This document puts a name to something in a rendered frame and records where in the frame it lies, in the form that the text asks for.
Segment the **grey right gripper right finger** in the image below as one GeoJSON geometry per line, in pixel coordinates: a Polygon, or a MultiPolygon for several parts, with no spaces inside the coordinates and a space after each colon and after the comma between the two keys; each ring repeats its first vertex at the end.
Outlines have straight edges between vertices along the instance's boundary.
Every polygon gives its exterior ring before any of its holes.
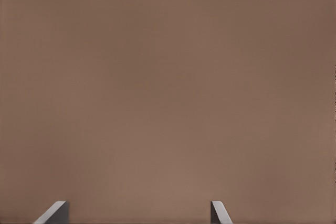
{"type": "Polygon", "coordinates": [[[211,201],[211,224],[233,224],[224,204],[221,201],[211,201]]]}

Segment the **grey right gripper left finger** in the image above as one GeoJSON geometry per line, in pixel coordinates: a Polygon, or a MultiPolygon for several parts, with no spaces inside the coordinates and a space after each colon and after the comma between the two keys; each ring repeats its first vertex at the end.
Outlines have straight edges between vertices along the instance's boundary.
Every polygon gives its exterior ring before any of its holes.
{"type": "Polygon", "coordinates": [[[33,224],[69,224],[69,201],[57,201],[33,224]]]}

